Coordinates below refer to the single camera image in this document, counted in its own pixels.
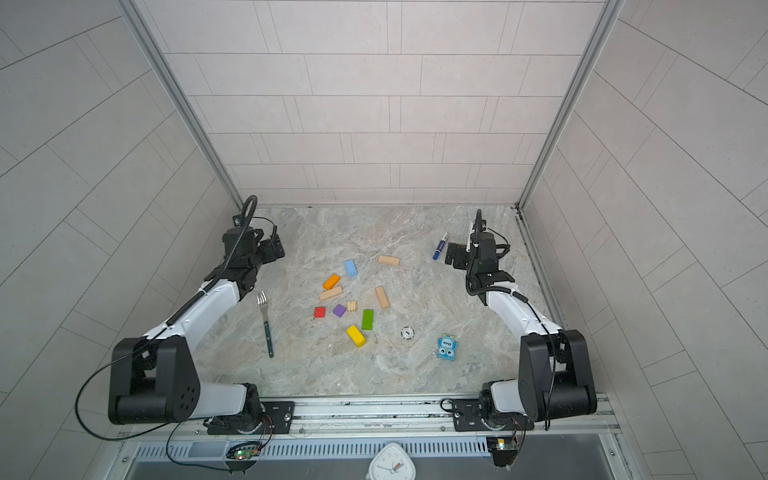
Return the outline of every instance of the blue owl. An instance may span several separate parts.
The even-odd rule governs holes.
[[[437,358],[454,361],[456,359],[456,339],[453,335],[445,335],[437,341]]]

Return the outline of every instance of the tiled wall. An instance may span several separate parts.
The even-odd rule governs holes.
[[[0,477],[86,472],[80,385],[191,295],[232,210],[111,0],[0,2]]]
[[[603,6],[136,3],[262,204],[516,202]]]
[[[645,478],[768,478],[766,30],[627,0],[525,209]]]

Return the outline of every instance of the fork handle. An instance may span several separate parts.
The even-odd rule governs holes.
[[[270,358],[275,356],[274,350],[272,350],[272,336],[270,335],[270,323],[264,320],[264,335],[266,336],[266,347],[270,351]]]

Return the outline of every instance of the blue marker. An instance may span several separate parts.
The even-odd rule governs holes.
[[[437,250],[435,250],[435,254],[432,255],[433,260],[437,260],[437,257],[440,257],[440,252],[442,252],[442,249],[445,248],[445,242],[448,241],[448,232],[445,232],[445,234],[442,236],[442,240],[440,240],[440,243],[437,244]]]

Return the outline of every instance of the clock face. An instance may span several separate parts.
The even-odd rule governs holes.
[[[369,475],[371,480],[413,480],[416,469],[402,447],[390,443],[371,462]]]

